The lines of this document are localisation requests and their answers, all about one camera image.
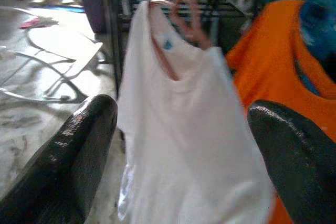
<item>hanging clothes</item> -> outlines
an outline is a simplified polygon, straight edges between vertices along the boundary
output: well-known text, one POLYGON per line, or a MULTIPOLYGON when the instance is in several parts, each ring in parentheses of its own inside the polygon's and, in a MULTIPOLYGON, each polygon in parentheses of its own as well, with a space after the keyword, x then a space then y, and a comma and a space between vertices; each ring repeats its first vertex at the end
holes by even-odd
POLYGON ((203 51, 182 40, 159 7, 138 7, 118 101, 128 163, 121 219, 267 221, 270 181, 222 58, 218 48, 203 51), (179 81, 162 70, 151 30, 179 81))
MULTIPOLYGON (((302 41, 302 5, 298 0, 269 4, 226 59, 229 67, 236 70, 234 83, 245 108, 259 99, 281 103, 314 121, 336 142, 336 84, 302 41), (318 96, 300 81, 295 60, 318 96)), ((279 198, 270 223, 291 223, 279 198)))

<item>orange t-shirt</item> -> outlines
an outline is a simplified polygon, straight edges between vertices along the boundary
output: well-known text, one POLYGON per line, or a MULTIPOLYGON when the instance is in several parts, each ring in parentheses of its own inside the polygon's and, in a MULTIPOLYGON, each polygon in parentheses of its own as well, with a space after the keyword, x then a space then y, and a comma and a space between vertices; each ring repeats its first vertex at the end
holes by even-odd
MULTIPOLYGON (((246 109, 259 99, 281 103, 313 120, 336 142, 336 84, 301 39, 302 4, 298 0, 269 4, 226 59, 236 70, 234 83, 246 109), (295 59, 320 96, 301 83, 295 59)), ((279 198, 269 223, 292 223, 279 198)))

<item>white cloth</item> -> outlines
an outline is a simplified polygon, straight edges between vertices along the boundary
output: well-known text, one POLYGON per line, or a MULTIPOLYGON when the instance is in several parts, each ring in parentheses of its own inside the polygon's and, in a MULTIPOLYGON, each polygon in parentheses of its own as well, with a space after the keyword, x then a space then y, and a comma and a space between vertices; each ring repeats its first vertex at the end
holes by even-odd
POLYGON ((183 41, 143 1, 131 25, 118 101, 127 168, 119 217, 130 223, 264 223, 271 202, 261 154, 218 48, 183 41), (160 67, 152 31, 179 81, 160 67))

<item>metal rack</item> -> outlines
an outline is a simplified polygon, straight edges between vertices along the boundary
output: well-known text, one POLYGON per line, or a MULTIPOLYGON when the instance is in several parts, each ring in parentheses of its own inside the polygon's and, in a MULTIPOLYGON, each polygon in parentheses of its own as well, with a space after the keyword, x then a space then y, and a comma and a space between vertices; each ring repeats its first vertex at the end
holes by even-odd
MULTIPOLYGON (((111 33, 111 46, 113 54, 113 65, 114 65, 114 77, 115 77, 115 88, 117 91, 117 97, 119 96, 119 86, 122 78, 123 70, 123 57, 125 54, 125 41, 128 36, 128 31, 130 28, 130 21, 132 15, 137 9, 138 4, 142 0, 109 0, 110 3, 110 17, 109 17, 109 28, 111 33)), ((214 18, 226 17, 249 17, 253 16, 241 10, 235 5, 231 0, 198 0, 201 8, 201 18, 203 29, 210 33, 211 23, 214 18)), ((189 17, 190 12, 188 8, 182 6, 180 9, 181 17, 189 17)))

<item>floor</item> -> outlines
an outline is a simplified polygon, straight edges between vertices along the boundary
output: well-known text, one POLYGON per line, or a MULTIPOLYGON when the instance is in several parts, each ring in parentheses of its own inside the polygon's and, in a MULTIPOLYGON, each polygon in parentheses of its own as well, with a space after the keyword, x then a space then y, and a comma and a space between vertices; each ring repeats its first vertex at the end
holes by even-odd
MULTIPOLYGON (((0 0, 0 6, 27 7, 27 1, 0 0)), ((45 12, 34 9, 36 13, 45 12)), ((50 11, 69 29, 80 31, 90 38, 94 38, 87 18, 84 14, 50 11)), ((0 46, 6 46, 25 54, 34 55, 39 49, 32 47, 23 30, 18 27, 28 19, 25 14, 0 10, 0 46)), ((101 37, 107 49, 107 40, 101 37)), ((54 62, 53 66, 64 72, 69 62, 58 56, 46 52, 39 52, 36 57, 47 62, 54 62)), ((25 59, 16 57, 0 61, 0 83, 15 71, 25 59)), ((97 68, 83 71, 73 79, 73 83, 86 95, 108 94, 115 98, 112 65, 99 64, 97 68)), ((39 63, 30 61, 27 65, 2 85, 11 91, 30 97, 40 97, 58 76, 42 67, 39 63)), ((68 87, 61 87, 55 94, 68 94, 68 87)), ((22 168, 39 149, 64 123, 78 107, 78 104, 38 104, 20 101, 0 94, 0 197, 14 181, 22 168)), ((120 134, 115 133, 111 144, 108 161, 96 194, 90 216, 86 223, 108 224, 119 223, 116 203, 118 202, 121 175, 125 166, 125 156, 122 152, 120 134)))

